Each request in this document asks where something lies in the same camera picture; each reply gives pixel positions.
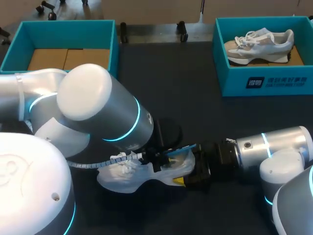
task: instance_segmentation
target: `logo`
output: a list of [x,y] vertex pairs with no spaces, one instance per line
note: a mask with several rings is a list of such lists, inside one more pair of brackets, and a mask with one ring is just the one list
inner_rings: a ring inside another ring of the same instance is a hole
[[250,77],[246,84],[246,88],[261,88],[264,82],[264,77]]

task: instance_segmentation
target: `black mat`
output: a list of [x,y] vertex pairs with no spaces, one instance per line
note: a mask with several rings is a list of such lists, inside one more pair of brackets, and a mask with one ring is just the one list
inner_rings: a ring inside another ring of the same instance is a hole
[[[313,131],[313,96],[222,98],[208,42],[121,46],[118,78],[154,118],[175,118],[186,144],[297,125]],[[112,153],[106,143],[92,140],[72,160],[91,163]],[[71,172],[75,234],[276,234],[258,186],[215,183],[204,194],[149,181],[124,195],[101,188],[96,171]]]

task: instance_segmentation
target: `cardboard box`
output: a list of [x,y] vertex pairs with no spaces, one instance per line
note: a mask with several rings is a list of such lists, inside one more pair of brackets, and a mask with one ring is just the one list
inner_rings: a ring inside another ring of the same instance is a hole
[[[229,64],[224,43],[249,31],[294,32],[288,64]],[[307,17],[217,18],[213,57],[223,96],[313,94],[313,26]]]
[[[75,60],[65,56],[65,51],[68,54],[68,50],[76,49],[83,49],[81,57]],[[43,68],[70,71],[74,64],[94,63],[106,67],[116,77],[118,49],[114,21],[22,22],[0,67],[0,74]]]

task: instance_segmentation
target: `cable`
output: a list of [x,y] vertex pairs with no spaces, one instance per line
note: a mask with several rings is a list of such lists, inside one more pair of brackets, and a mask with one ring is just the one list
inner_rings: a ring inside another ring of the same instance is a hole
[[101,162],[101,163],[92,163],[92,164],[81,164],[81,163],[74,163],[71,161],[67,161],[67,164],[70,167],[73,168],[79,168],[79,169],[98,169],[98,168],[102,168],[104,166],[108,166],[108,165],[112,165],[112,164],[116,164],[116,163],[120,163],[120,162],[124,162],[127,160],[133,160],[133,159],[143,159],[142,157],[142,153],[138,153],[138,154],[131,154],[131,155],[127,155],[127,156],[123,156],[120,158],[114,158],[105,162]]

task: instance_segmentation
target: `shoe sole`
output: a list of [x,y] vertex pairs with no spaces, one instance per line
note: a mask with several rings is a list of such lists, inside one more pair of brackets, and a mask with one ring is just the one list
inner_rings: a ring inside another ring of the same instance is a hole
[[237,58],[228,57],[228,59],[239,65],[247,65],[254,59],[263,59],[263,60],[273,62],[273,63],[287,63],[289,61],[288,55],[286,54],[285,55],[264,55],[264,56],[259,56],[259,57],[251,57],[248,59],[237,59]]

